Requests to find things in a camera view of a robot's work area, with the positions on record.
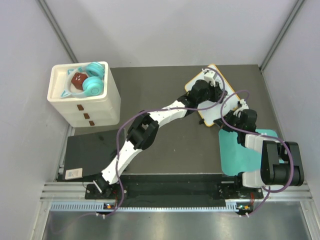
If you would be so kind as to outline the yellow framed whiteboard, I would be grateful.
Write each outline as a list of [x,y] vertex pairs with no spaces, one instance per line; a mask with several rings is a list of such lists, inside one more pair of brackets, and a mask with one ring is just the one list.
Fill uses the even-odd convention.
[[[234,89],[231,87],[231,85],[229,84],[229,82],[226,80],[226,78],[222,75],[221,71],[217,68],[217,66],[215,64],[209,64],[207,66],[207,68],[212,68],[215,69],[219,72],[219,74],[221,75],[221,77],[219,76],[215,76],[214,79],[219,83],[220,88],[223,87],[223,83],[225,84],[225,90],[227,91],[227,96],[230,96],[231,94],[233,94],[235,91]],[[197,80],[204,80],[204,72],[201,71],[199,72],[194,78],[192,78],[189,82],[187,82],[184,86],[184,89],[186,92],[190,91],[193,87],[193,85],[196,83]],[[238,107],[238,101],[240,101],[241,99],[239,98],[239,96],[237,94],[233,95],[224,105],[223,105],[223,116],[225,116],[230,110],[235,110]],[[201,103],[198,108],[203,109],[203,108],[207,108],[207,107],[211,107],[214,103],[211,101],[205,101],[203,103]],[[201,110],[198,111],[200,117],[202,119],[204,119],[204,124],[207,127],[211,127],[213,126],[215,123],[215,120],[218,120],[221,118],[221,106],[222,104],[218,104],[213,108],[210,108],[208,110]]]

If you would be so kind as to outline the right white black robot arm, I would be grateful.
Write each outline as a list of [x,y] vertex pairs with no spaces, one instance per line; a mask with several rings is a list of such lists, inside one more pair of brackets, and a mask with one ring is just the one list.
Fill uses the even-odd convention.
[[305,180],[300,147],[293,141],[284,141],[276,136],[257,132],[255,110],[230,110],[225,116],[214,121],[222,130],[237,134],[236,142],[243,148],[260,154],[260,167],[254,171],[243,171],[241,178],[233,185],[233,192],[245,198],[252,188],[263,186],[282,186],[278,193],[289,186],[301,186]]

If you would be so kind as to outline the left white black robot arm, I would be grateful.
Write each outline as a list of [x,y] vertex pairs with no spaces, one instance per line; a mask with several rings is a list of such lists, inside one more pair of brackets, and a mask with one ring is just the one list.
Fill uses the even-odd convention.
[[119,182],[124,169],[137,154],[149,148],[155,141],[158,130],[164,125],[183,119],[194,112],[205,111],[222,103],[226,96],[225,81],[197,80],[191,90],[180,96],[172,104],[155,110],[143,110],[130,118],[124,125],[131,123],[123,146],[116,135],[116,155],[111,163],[93,180],[96,192],[102,198],[109,198],[114,191],[113,184]]

